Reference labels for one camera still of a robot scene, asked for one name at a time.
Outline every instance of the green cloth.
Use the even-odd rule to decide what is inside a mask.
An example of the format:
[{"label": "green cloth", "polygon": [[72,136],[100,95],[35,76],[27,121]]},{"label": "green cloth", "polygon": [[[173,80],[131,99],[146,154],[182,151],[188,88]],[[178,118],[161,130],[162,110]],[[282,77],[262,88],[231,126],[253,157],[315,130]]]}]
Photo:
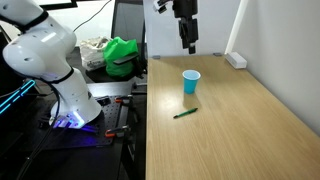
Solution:
[{"label": "green cloth", "polygon": [[134,52],[138,52],[137,41],[135,39],[124,41],[120,37],[115,37],[112,41],[108,42],[103,52],[103,57],[107,64],[107,73],[110,76],[118,77],[130,74],[134,68],[132,63],[115,65],[113,61]]}]

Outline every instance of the pen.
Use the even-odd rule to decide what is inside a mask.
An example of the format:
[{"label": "pen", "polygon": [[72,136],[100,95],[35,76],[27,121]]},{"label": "pen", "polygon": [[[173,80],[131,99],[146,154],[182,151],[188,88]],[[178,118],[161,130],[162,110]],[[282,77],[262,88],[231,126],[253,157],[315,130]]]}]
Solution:
[{"label": "pen", "polygon": [[190,109],[190,110],[188,110],[188,111],[186,111],[186,112],[183,112],[183,113],[181,113],[181,114],[175,115],[173,118],[176,119],[176,118],[178,118],[178,117],[181,117],[181,116],[184,116],[184,115],[187,115],[187,114],[194,113],[194,112],[197,111],[197,109],[198,109],[198,108]]}]

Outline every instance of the white box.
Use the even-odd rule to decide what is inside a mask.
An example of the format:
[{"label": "white box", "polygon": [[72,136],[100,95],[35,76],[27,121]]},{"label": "white box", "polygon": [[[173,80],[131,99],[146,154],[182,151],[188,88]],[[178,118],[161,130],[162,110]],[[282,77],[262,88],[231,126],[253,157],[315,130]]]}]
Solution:
[{"label": "white box", "polygon": [[247,61],[237,52],[228,53],[226,55],[226,59],[235,69],[243,69],[247,67]]}]

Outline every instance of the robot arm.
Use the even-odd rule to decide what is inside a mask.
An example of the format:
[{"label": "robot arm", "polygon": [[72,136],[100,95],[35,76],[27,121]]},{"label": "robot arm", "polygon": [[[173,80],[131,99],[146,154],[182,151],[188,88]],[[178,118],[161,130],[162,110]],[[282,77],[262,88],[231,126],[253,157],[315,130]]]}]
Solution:
[{"label": "robot arm", "polygon": [[[81,72],[66,61],[76,44],[72,30],[32,0],[2,0],[0,7],[0,20],[22,32],[5,47],[3,57],[19,74],[42,79],[59,92],[60,110],[55,126],[71,123],[69,128],[80,129],[95,119],[101,106],[91,96]],[[51,110],[52,117],[57,106],[56,103]]]},{"label": "robot arm", "polygon": [[173,1],[172,9],[175,18],[181,18],[179,33],[183,49],[189,48],[189,54],[194,54],[196,52],[195,42],[199,39],[198,21],[192,19],[192,16],[198,13],[197,0],[156,0],[153,3],[154,10],[163,13],[167,10],[166,5],[169,1]]}]

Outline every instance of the plastic cup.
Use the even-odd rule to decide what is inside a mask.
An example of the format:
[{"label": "plastic cup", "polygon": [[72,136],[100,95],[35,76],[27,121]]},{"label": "plastic cup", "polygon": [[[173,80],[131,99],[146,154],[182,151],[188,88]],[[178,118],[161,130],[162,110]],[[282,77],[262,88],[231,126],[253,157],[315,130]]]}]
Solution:
[{"label": "plastic cup", "polygon": [[201,74],[196,70],[185,70],[183,71],[182,75],[184,78],[184,92],[186,94],[194,93],[197,86],[197,82],[201,77]]}]

